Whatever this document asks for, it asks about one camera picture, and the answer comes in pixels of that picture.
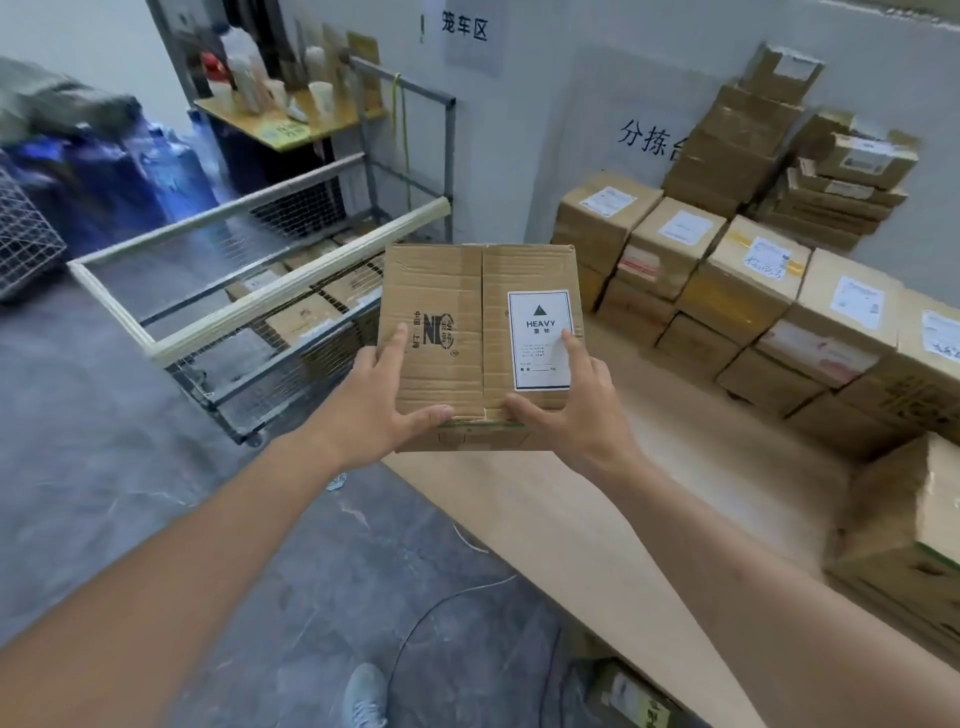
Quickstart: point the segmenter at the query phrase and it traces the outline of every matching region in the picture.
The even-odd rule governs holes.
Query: shoelace
[[[360,700],[353,704],[353,725],[356,728],[384,728],[387,718],[380,713],[376,703]]]

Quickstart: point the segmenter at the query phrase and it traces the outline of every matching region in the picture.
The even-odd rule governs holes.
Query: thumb
[[[533,429],[544,429],[550,425],[550,413],[546,412],[525,397],[507,395],[503,400],[510,414]]]
[[[453,407],[449,404],[432,404],[423,407],[401,419],[404,438],[416,437],[431,427],[442,425],[453,417]]]

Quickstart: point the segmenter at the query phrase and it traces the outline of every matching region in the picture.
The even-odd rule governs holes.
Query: finger
[[[610,376],[610,368],[607,366],[607,362],[591,357],[590,366],[593,367],[593,373],[597,375],[603,386],[613,387],[613,379]]]
[[[364,347],[353,359],[353,370],[364,372],[372,369],[374,364],[376,364],[376,347]]]
[[[543,430],[548,428],[553,422],[554,413],[540,409],[520,395],[507,395],[503,400],[503,404],[510,414],[531,429]]]
[[[570,361],[570,379],[578,381],[590,379],[593,376],[593,367],[590,366],[590,355],[584,342],[574,336],[566,328],[561,333],[566,347],[566,354]]]
[[[418,409],[400,418],[404,441],[426,432],[432,427],[442,425],[453,417],[453,407],[449,404],[432,404]]]
[[[403,350],[407,346],[407,325],[397,324],[394,335],[390,337],[387,346],[380,353],[380,361],[376,368],[383,368],[400,376],[400,367],[403,365]]]

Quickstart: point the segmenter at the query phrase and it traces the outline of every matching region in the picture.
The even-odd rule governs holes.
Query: person's left hand
[[[396,411],[406,344],[407,327],[400,324],[379,361],[376,347],[360,350],[347,378],[296,431],[309,457],[334,465],[337,473],[360,468],[453,417],[448,404],[434,404],[409,415]]]

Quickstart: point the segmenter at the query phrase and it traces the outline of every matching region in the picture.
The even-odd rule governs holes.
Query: forearm
[[[771,728],[960,724],[960,679],[655,466],[602,483]]]
[[[279,439],[0,652],[10,725],[156,723],[329,473]]]

